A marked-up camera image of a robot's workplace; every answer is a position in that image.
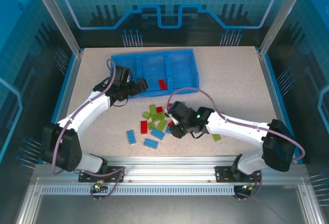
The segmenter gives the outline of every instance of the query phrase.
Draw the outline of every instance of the blue tray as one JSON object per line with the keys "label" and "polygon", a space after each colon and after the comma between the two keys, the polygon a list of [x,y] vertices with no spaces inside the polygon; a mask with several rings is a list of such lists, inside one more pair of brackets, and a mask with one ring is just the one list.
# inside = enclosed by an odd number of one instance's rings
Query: blue tray
{"label": "blue tray", "polygon": [[[182,87],[199,88],[199,73],[192,49],[113,55],[116,65],[130,68],[133,80],[145,78],[149,89],[134,98],[167,96]],[[161,90],[163,79],[168,90]],[[184,90],[178,94],[197,92]]]}

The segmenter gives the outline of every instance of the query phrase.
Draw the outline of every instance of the lime green brick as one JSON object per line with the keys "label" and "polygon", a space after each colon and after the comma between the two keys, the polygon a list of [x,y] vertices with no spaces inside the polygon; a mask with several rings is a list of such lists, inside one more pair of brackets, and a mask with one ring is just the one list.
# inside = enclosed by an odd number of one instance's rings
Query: lime green brick
{"label": "lime green brick", "polygon": [[154,122],[149,122],[148,128],[149,128],[149,130],[153,130],[155,128]]}
{"label": "lime green brick", "polygon": [[155,104],[150,105],[150,114],[151,114],[151,116],[156,114]]}
{"label": "lime green brick", "polygon": [[164,118],[165,118],[164,113],[158,113],[158,114],[155,114],[155,115],[151,115],[152,121],[163,120]]}
{"label": "lime green brick", "polygon": [[220,141],[222,138],[219,134],[211,134],[215,142]]}
{"label": "lime green brick", "polygon": [[144,112],[143,117],[148,120],[151,117],[151,114],[149,112]]}
{"label": "lime green brick", "polygon": [[166,120],[160,120],[159,124],[156,126],[157,130],[163,131],[164,127],[166,126]]}

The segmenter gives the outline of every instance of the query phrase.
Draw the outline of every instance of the beige table surface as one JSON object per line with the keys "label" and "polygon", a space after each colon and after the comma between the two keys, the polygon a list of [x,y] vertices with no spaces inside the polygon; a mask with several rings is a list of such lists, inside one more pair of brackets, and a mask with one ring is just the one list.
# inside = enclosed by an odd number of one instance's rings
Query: beige table surface
{"label": "beige table surface", "polygon": [[[215,100],[219,109],[240,119],[270,122],[276,118],[265,79],[254,47],[192,47],[200,78],[200,88]],[[90,95],[93,87],[108,76],[106,59],[115,54],[177,50],[158,48],[86,48],[72,93],[68,114]],[[82,149],[99,156],[214,156],[246,153],[254,147],[246,142],[222,136],[214,142],[211,135],[182,139],[166,134],[162,141],[140,134],[142,113],[150,104],[164,107],[168,96],[130,99],[124,107],[103,112],[80,139]],[[197,110],[212,107],[200,93],[177,95],[173,101],[185,101]],[[126,131],[133,129],[137,143],[129,145]],[[158,149],[144,146],[145,138],[159,141]]]}

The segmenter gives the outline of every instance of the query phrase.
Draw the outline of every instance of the red lego brick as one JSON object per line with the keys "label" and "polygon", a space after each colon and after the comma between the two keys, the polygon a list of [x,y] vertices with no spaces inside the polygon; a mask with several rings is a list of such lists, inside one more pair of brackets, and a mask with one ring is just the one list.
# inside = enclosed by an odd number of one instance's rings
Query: red lego brick
{"label": "red lego brick", "polygon": [[156,112],[157,112],[157,113],[163,113],[163,109],[162,109],[162,107],[157,107],[157,108],[156,108]]}
{"label": "red lego brick", "polygon": [[148,133],[148,122],[146,120],[140,122],[140,133],[141,134]]}
{"label": "red lego brick", "polygon": [[163,79],[159,80],[159,85],[161,90],[167,90],[167,85]]}

